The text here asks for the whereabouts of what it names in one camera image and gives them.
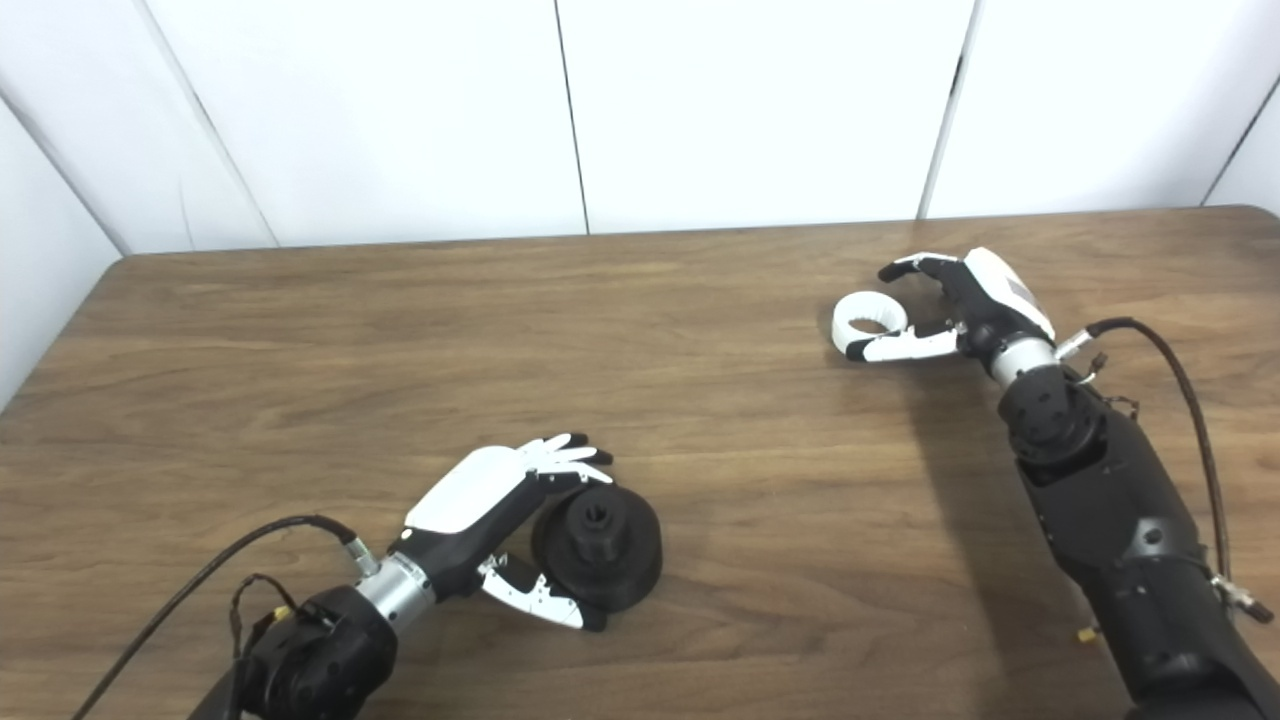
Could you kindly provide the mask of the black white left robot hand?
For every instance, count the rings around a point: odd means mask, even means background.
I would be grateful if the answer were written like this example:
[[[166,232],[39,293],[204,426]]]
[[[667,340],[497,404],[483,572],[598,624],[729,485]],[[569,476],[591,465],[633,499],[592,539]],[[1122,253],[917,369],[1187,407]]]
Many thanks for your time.
[[[430,605],[481,591],[544,621],[603,632],[603,611],[500,547],[550,497],[613,484],[604,470],[612,462],[584,433],[476,448],[408,510],[389,555],[422,579]]]

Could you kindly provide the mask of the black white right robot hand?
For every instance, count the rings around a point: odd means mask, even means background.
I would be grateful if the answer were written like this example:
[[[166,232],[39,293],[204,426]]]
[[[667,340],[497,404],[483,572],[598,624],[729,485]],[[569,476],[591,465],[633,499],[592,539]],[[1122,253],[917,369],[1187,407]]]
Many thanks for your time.
[[[989,365],[1021,341],[1053,352],[1055,329],[1020,275],[988,249],[961,258],[915,252],[883,266],[892,283],[923,274],[940,284],[954,318],[914,323],[886,293],[861,291],[842,297],[832,311],[835,348],[855,363],[891,363],[960,355]]]

